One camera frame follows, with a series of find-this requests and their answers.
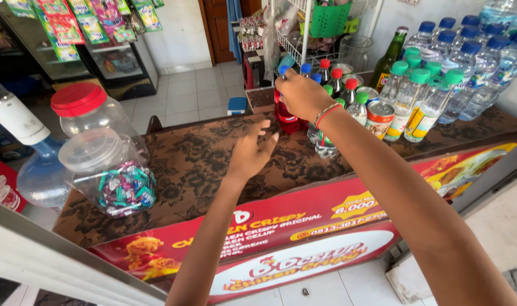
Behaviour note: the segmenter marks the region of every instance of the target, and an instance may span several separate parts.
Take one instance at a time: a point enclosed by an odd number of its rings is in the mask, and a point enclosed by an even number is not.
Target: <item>chicken crispy banner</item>
[[[443,198],[452,199],[515,146],[517,143],[508,143],[412,167]],[[380,204],[357,177],[239,205],[221,259],[267,252],[291,242],[388,219]],[[178,271],[202,219],[144,231],[90,250],[142,280],[171,275]]]

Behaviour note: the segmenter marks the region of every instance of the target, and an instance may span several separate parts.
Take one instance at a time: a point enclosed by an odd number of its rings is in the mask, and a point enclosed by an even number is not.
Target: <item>green glass bottle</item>
[[[381,93],[383,85],[387,83],[387,79],[389,78],[389,75],[391,75],[391,67],[402,53],[402,46],[404,45],[407,31],[407,27],[398,27],[387,52],[385,52],[385,55],[377,61],[374,75],[371,77],[370,84],[368,86],[374,88],[379,93]]]

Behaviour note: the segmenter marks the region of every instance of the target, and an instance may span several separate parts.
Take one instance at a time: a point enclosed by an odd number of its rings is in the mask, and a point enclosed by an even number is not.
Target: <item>canned drink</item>
[[[347,80],[349,80],[350,78],[355,78],[357,80],[357,89],[362,87],[362,85],[364,84],[364,80],[360,76],[358,76],[358,75],[346,75],[346,76],[342,77],[342,83],[343,83],[343,87],[344,88],[345,88],[345,82]]]
[[[360,92],[368,94],[368,101],[366,102],[366,106],[368,106],[371,102],[379,101],[379,93],[372,87],[362,86],[359,89],[357,89],[357,94]]]
[[[368,105],[366,129],[379,139],[383,139],[394,118],[394,108],[385,102],[372,102]]]
[[[332,69],[340,68],[342,70],[342,75],[348,75],[353,72],[353,67],[349,64],[339,63],[334,66],[332,66]]]

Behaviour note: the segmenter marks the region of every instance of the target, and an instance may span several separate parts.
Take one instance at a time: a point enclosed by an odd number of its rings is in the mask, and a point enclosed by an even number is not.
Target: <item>red jar lid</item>
[[[83,82],[64,87],[51,98],[51,108],[61,117],[75,117],[98,108],[107,99],[102,87]]]

